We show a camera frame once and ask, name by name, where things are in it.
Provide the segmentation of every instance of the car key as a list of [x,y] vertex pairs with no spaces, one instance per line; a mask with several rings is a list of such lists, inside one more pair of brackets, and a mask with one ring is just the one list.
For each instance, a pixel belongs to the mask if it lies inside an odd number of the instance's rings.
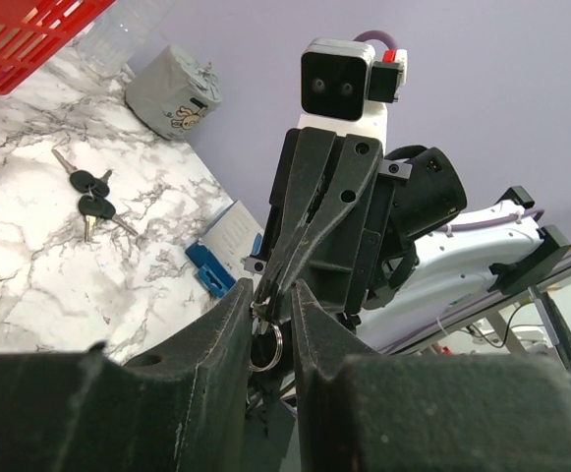
[[65,168],[69,174],[69,182],[81,194],[91,193],[97,197],[105,198],[110,194],[108,187],[108,179],[112,175],[112,170],[106,171],[99,179],[95,178],[90,172],[80,170],[78,167],[69,162],[58,149],[52,149],[51,152],[58,159],[58,162]]
[[85,243],[90,243],[95,223],[103,214],[102,200],[90,195],[84,195],[78,202],[78,210],[85,218]]
[[101,218],[111,220],[116,225],[122,227],[133,236],[139,236],[137,230],[132,226],[130,226],[124,218],[122,218],[117,214],[117,209],[110,202],[108,202],[105,199],[99,199],[99,200],[101,201],[101,206],[102,206],[101,216],[100,216]]

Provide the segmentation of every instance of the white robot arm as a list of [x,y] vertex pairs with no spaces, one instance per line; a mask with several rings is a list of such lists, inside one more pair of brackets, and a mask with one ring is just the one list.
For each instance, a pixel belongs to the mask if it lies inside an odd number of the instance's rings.
[[540,210],[512,201],[461,213],[449,225],[416,241],[419,263],[385,307],[361,313],[357,335],[383,349],[390,335],[411,332],[448,307],[486,294],[498,275],[494,264],[522,261],[542,244]]

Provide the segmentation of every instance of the marble countertop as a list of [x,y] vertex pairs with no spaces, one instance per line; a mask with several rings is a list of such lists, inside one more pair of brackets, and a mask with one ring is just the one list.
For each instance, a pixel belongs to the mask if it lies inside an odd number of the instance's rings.
[[[0,352],[89,348],[123,362],[213,300],[184,248],[232,202],[191,147],[126,108],[126,71],[101,81],[63,48],[0,97]],[[53,156],[112,169],[108,200],[139,232],[101,221],[84,242],[80,194]]]

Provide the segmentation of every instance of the red basket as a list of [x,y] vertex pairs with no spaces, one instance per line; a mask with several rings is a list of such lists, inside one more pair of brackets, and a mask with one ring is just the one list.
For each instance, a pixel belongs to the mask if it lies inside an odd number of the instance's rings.
[[0,95],[11,92],[114,0],[0,0]]

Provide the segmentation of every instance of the black camera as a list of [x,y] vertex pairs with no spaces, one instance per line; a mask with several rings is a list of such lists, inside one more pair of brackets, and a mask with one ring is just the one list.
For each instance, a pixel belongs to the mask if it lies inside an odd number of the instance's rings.
[[316,39],[301,60],[303,109],[338,120],[362,118],[373,62],[369,44]]

